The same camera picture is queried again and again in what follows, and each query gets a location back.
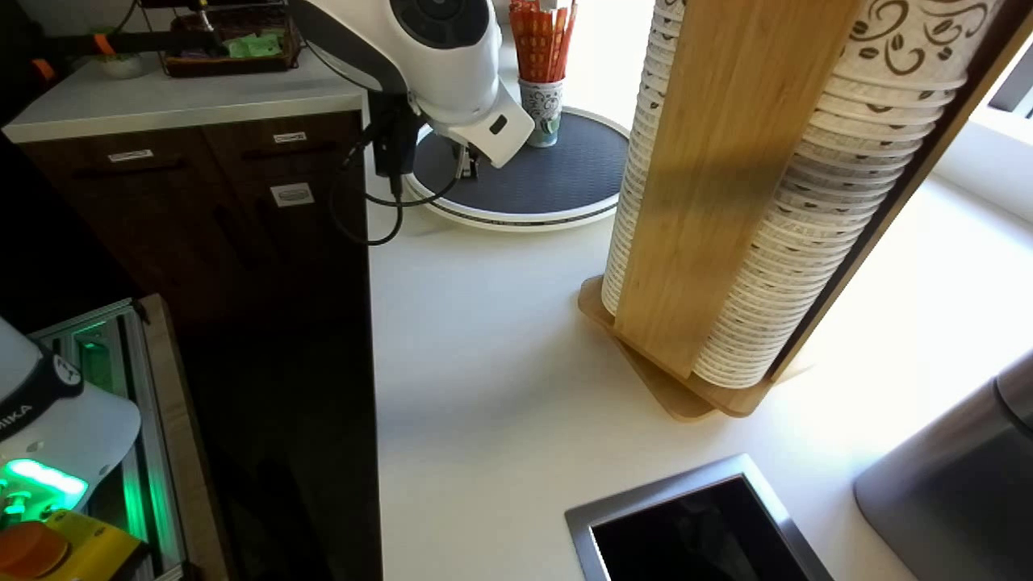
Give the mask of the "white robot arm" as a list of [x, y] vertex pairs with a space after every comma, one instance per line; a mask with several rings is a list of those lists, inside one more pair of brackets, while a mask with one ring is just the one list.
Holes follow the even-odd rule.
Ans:
[[490, 0], [289, 0], [299, 36], [343, 73], [402, 97], [440, 134], [503, 167], [533, 117], [501, 80], [501, 26]]

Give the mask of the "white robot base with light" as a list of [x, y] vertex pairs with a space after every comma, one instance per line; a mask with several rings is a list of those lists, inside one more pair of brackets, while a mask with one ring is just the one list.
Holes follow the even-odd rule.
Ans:
[[0, 524], [80, 510], [128, 454], [139, 405], [0, 318]]

